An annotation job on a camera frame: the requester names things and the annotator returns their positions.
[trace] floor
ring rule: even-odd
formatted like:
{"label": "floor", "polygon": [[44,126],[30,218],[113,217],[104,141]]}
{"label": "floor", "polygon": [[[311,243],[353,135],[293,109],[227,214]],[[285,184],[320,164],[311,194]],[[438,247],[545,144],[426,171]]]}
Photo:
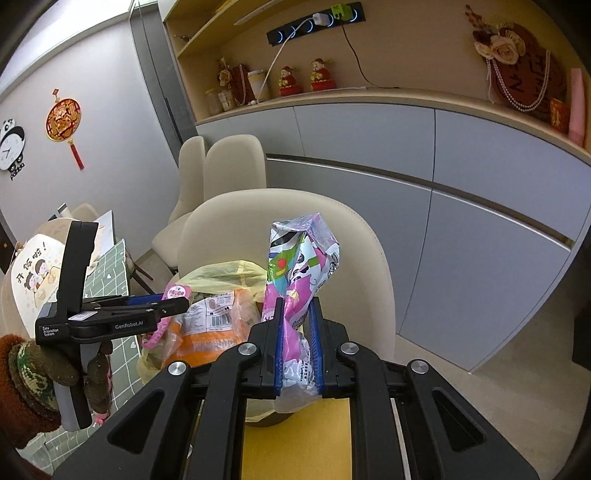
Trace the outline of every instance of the floor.
{"label": "floor", "polygon": [[[395,359],[431,363],[535,467],[551,480],[573,446],[587,403],[591,372],[571,362],[573,318],[591,298],[591,258],[582,252],[545,305],[503,349],[475,373],[397,338]],[[154,254],[141,267],[163,291],[172,277]],[[131,292],[144,294],[132,280]]]}

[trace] red chinese knot ornament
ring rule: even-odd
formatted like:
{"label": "red chinese knot ornament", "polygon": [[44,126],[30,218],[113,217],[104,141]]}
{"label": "red chinese knot ornament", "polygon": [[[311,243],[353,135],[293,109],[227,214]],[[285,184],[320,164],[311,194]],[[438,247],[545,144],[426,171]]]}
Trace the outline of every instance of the red chinese knot ornament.
{"label": "red chinese knot ornament", "polygon": [[47,136],[55,141],[62,142],[67,140],[72,154],[78,163],[78,167],[84,170],[84,164],[78,154],[78,150],[74,145],[74,139],[72,135],[80,125],[80,119],[82,113],[80,111],[80,104],[73,98],[60,99],[57,96],[59,90],[56,88],[53,90],[53,94],[56,97],[54,106],[49,110],[47,114],[47,120],[45,122]]}

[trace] plastic bag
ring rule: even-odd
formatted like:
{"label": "plastic bag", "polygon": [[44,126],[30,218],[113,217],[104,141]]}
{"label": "plastic bag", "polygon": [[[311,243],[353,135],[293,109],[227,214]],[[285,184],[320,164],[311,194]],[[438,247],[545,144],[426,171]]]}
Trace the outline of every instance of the plastic bag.
{"label": "plastic bag", "polygon": [[[174,299],[178,297],[185,297],[188,299],[191,296],[191,288],[187,285],[179,285],[177,283],[169,283],[166,285],[166,289],[162,294],[162,299]],[[155,348],[158,345],[162,336],[166,333],[166,330],[172,321],[172,317],[165,317],[160,319],[155,332],[144,333],[141,335],[142,347],[144,348]]]}
{"label": "plastic bag", "polygon": [[339,243],[319,213],[271,226],[267,287],[263,319],[275,311],[275,301],[285,299],[282,359],[283,386],[275,401],[278,412],[296,411],[316,401],[313,352],[298,328],[312,297],[339,266]]}
{"label": "plastic bag", "polygon": [[245,288],[251,292],[255,302],[262,302],[267,284],[267,271],[256,263],[234,260],[196,268],[177,284],[187,285],[192,291],[212,294]]}
{"label": "plastic bag", "polygon": [[220,295],[191,294],[186,313],[176,315],[164,344],[165,363],[177,360],[191,367],[213,362],[246,341],[251,326],[261,321],[249,290],[239,288]]}
{"label": "plastic bag", "polygon": [[154,349],[142,348],[142,354],[139,356],[136,370],[145,385],[152,380],[162,369],[162,352],[164,345],[159,343]]}

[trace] figurine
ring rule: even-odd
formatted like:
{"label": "figurine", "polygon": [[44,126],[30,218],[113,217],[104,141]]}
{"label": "figurine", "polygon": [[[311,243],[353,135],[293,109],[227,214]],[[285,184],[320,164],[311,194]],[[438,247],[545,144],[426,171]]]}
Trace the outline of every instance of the figurine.
{"label": "figurine", "polygon": [[324,66],[324,60],[322,59],[315,59],[312,62],[310,80],[312,80],[311,86],[314,92],[336,88],[336,83],[330,79],[330,72]]}
{"label": "figurine", "polygon": [[296,95],[304,91],[300,87],[294,76],[291,74],[291,68],[283,67],[281,69],[281,79],[279,80],[279,95],[286,97],[288,95]]}
{"label": "figurine", "polygon": [[232,81],[232,70],[224,58],[219,59],[217,63],[219,65],[217,79],[220,82],[220,86],[230,88],[230,82]]}

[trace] panda clock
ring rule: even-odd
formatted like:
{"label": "panda clock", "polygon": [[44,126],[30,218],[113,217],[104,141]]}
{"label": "panda clock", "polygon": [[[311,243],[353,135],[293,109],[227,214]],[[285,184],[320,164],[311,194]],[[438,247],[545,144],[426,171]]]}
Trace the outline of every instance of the panda clock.
{"label": "panda clock", "polygon": [[22,170],[22,151],[25,148],[25,131],[14,124],[14,120],[4,121],[0,132],[0,170],[8,170],[10,179]]}

